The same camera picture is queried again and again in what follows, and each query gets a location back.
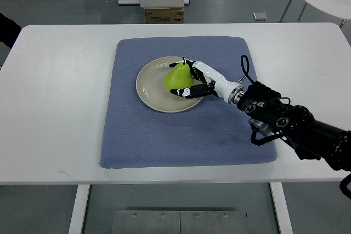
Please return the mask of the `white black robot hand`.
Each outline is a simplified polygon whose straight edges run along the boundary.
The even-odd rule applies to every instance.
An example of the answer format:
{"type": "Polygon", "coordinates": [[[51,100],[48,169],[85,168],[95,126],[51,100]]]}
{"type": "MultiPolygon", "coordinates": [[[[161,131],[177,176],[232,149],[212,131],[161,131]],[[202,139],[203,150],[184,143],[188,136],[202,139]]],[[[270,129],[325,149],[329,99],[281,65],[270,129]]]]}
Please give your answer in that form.
{"type": "Polygon", "coordinates": [[[237,105],[245,93],[245,88],[242,84],[227,81],[223,75],[202,61],[177,61],[170,64],[169,67],[176,67],[178,64],[184,63],[190,67],[191,77],[201,83],[181,89],[173,88],[170,90],[170,93],[173,95],[194,99],[213,94],[216,97],[223,98],[230,105],[237,105]]]}

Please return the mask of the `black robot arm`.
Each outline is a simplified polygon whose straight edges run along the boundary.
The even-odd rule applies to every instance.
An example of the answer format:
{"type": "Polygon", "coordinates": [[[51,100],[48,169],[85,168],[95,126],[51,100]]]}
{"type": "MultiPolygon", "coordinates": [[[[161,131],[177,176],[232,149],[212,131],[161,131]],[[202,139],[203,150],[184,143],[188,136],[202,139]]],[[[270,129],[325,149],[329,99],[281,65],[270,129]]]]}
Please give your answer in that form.
{"type": "Polygon", "coordinates": [[[316,120],[304,106],[284,103],[280,93],[249,76],[246,55],[241,56],[240,62],[251,85],[234,102],[251,118],[251,142],[261,146],[279,138],[300,159],[324,159],[332,169],[349,172],[350,131],[316,120]]]}

